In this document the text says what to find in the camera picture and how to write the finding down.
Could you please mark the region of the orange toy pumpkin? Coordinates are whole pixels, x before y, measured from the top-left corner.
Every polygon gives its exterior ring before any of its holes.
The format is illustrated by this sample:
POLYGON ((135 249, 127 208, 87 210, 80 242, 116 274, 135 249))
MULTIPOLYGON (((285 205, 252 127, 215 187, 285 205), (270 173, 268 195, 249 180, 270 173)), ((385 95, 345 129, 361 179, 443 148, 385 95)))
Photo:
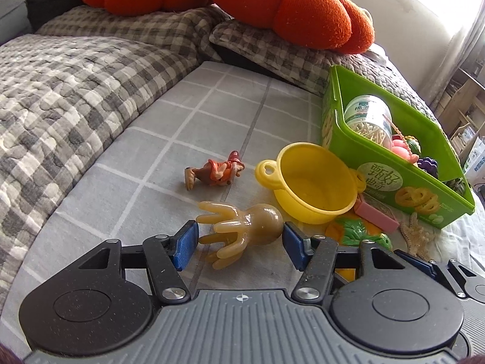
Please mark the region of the orange toy pumpkin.
POLYGON ((393 249, 390 238, 380 228, 352 213, 341 215, 329 222, 325 235, 341 246, 358 247, 362 240, 371 240, 387 250, 393 249))

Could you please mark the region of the beige starfish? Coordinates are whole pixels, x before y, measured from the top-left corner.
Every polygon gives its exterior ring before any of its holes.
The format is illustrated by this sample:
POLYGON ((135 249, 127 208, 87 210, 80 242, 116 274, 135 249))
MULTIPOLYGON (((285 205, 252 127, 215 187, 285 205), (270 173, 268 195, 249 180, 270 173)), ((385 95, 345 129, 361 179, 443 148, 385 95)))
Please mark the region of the beige starfish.
POLYGON ((428 244, 434 240, 434 235, 428 233, 418 222, 418 214, 413 212, 407 223, 400 223, 401 234, 408 246, 408 253, 424 261, 430 261, 432 257, 427 249, 428 244))

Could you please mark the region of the tan rubber octopus toy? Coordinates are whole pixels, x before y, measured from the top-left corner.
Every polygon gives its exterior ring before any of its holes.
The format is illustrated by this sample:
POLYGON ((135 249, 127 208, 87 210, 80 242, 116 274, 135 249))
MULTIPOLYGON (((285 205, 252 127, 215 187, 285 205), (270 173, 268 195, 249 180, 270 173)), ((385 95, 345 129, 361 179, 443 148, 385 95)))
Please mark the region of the tan rubber octopus toy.
POLYGON ((213 233, 199 238, 199 243, 223 243, 206 260, 214 270, 223 270, 238 261, 247 247, 262 246, 277 240, 284 231, 284 218, 273 205, 256 204, 242 211, 223 202, 201 201, 198 207, 206 214, 196 217, 198 224, 210 224, 213 233))

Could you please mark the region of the purple toy grapes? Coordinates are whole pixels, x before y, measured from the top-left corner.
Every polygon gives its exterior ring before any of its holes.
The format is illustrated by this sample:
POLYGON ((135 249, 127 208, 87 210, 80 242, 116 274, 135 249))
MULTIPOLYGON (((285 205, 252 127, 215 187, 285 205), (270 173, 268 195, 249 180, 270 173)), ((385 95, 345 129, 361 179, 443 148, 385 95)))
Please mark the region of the purple toy grapes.
POLYGON ((430 157, 420 158, 417 162, 418 168, 438 178, 438 162, 430 157))

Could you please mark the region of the pink toy pig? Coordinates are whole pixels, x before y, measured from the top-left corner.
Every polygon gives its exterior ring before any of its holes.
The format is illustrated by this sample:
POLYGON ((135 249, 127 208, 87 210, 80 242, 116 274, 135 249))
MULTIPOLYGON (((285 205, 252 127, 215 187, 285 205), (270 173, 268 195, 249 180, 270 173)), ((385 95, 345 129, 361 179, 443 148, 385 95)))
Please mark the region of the pink toy pig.
POLYGON ((418 155, 411 153, 411 150, 405 140, 394 139, 392 141, 391 152, 411 164, 416 164, 419 159, 418 155))

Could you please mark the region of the toy corn cob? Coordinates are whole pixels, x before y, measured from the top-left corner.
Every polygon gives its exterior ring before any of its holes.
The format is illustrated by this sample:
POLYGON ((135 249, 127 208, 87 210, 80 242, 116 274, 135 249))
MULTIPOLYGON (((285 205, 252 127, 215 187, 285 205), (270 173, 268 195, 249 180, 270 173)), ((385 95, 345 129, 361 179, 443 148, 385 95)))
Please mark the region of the toy corn cob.
POLYGON ((405 136, 404 140, 407 143, 408 147, 410 148, 412 154, 421 156, 422 149, 417 138, 415 138, 414 136, 405 136))

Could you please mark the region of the cotton swab jar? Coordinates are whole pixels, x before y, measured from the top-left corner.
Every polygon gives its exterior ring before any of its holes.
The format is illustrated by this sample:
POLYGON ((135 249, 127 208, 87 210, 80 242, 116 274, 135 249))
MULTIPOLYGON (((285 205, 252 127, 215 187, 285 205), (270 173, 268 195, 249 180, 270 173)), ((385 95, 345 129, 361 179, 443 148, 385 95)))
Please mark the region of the cotton swab jar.
POLYGON ((344 109, 344 121, 358 135, 391 149, 391 114, 387 104, 374 95, 359 95, 344 109))

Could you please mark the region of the tortoiseshell hair claw clip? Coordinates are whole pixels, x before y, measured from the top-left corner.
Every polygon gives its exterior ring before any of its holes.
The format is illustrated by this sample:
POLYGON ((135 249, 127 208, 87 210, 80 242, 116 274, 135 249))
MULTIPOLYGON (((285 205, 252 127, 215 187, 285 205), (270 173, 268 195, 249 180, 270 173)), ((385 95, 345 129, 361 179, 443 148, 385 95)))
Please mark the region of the tortoiseshell hair claw clip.
POLYGON ((464 196, 468 183, 463 177, 457 177, 446 181, 445 184, 454 192, 464 196))

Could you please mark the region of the small brown red figurine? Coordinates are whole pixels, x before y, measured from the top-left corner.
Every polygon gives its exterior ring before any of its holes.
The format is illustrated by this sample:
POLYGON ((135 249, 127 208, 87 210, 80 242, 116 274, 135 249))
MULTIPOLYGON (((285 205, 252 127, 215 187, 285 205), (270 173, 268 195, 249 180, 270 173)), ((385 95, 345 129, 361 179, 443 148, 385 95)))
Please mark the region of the small brown red figurine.
POLYGON ((184 170, 184 182, 187 191, 194 188, 196 180, 207 186, 225 187, 233 183, 244 171, 245 165, 237 150, 233 150, 224 162, 208 159, 201 168, 187 167, 184 170))

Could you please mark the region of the grey grid bedsheet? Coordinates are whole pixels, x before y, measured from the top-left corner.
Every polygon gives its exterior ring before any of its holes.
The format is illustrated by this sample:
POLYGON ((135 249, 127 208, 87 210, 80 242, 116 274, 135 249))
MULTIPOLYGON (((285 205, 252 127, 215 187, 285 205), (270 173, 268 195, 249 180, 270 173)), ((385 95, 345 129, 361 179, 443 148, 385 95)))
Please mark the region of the grey grid bedsheet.
POLYGON ((137 245, 173 234, 199 214, 200 201, 240 209, 274 204, 255 179, 261 160, 293 142, 319 143, 322 97, 238 67, 205 62, 138 117, 85 173, 48 219, 12 284, 1 341, 16 355, 30 349, 18 320, 25 296, 100 242, 137 245), (245 170, 229 187, 195 185, 184 169, 237 150, 245 170))

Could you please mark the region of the white paper shopping bag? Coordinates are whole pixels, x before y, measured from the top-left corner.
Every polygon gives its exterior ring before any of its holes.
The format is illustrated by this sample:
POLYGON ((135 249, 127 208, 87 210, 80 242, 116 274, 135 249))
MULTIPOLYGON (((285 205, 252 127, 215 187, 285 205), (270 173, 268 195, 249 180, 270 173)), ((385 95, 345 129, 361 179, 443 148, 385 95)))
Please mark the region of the white paper shopping bag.
POLYGON ((464 176, 470 186, 478 191, 485 183, 485 145, 484 137, 478 137, 464 165, 464 176))

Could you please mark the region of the wooden shelf desk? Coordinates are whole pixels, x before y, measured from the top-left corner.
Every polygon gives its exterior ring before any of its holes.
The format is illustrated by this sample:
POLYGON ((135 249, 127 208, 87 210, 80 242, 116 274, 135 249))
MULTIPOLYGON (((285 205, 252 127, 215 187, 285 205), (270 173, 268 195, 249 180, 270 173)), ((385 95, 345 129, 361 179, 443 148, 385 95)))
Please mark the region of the wooden shelf desk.
POLYGON ((442 94, 435 115, 460 153, 476 135, 484 134, 484 85, 459 68, 442 94))

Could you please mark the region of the grey curtain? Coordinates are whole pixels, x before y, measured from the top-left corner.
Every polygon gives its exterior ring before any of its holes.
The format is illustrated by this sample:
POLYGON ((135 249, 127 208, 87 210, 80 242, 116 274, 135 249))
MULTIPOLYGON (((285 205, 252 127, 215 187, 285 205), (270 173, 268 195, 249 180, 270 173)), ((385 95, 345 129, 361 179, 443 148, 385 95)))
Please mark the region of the grey curtain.
POLYGON ((482 2, 481 8, 473 22, 452 37, 444 57, 420 87, 418 94, 430 109, 434 110, 436 108, 450 79, 472 53, 483 31, 484 2, 482 2))

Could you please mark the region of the grey checked quilt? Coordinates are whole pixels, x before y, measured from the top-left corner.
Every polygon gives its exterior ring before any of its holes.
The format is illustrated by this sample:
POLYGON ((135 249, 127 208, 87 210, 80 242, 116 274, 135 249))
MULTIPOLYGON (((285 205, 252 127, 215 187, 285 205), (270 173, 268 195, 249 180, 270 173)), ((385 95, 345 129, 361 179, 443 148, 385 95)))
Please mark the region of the grey checked quilt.
POLYGON ((138 117, 205 62, 320 97, 330 68, 341 65, 431 115, 390 63, 294 46, 218 8, 128 19, 74 8, 1 48, 1 314, 62 201, 138 117))

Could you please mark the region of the right orange pumpkin cushion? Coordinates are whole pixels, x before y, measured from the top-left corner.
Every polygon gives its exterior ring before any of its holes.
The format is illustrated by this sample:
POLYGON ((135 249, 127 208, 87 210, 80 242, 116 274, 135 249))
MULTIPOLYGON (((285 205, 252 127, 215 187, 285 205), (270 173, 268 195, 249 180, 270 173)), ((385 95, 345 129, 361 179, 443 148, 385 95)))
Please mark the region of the right orange pumpkin cushion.
POLYGON ((375 40, 372 18, 351 0, 212 1, 239 22, 309 49, 359 54, 375 40))

